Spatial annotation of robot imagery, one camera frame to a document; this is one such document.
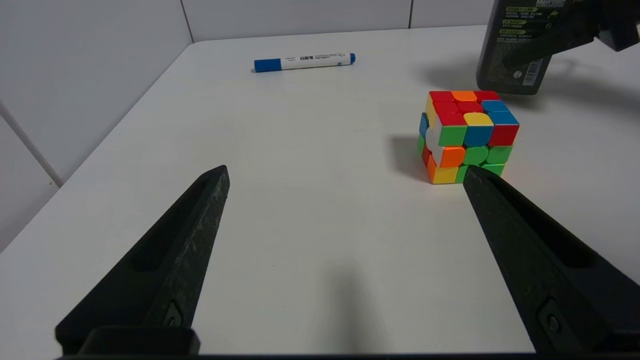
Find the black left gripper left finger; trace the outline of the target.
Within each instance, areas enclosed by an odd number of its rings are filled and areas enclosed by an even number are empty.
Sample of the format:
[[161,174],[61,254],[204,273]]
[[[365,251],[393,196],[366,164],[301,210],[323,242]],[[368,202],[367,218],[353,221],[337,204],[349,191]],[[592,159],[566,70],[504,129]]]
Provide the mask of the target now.
[[230,189],[202,173],[55,327],[64,354],[196,354],[194,321]]

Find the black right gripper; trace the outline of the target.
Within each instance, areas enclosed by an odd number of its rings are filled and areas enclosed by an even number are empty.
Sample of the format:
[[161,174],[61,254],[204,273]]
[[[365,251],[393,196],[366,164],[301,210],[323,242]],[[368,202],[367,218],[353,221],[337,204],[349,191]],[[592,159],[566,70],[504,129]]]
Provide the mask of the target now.
[[620,52],[638,45],[639,22],[638,0],[575,0],[551,29],[509,51],[502,64],[515,68],[592,43],[597,37],[611,50]]

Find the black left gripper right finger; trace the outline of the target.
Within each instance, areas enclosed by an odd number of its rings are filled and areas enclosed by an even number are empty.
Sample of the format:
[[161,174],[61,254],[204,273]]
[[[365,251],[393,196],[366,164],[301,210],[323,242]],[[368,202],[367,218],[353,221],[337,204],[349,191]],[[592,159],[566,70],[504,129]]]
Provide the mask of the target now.
[[538,354],[637,354],[640,287],[496,173],[462,182]]

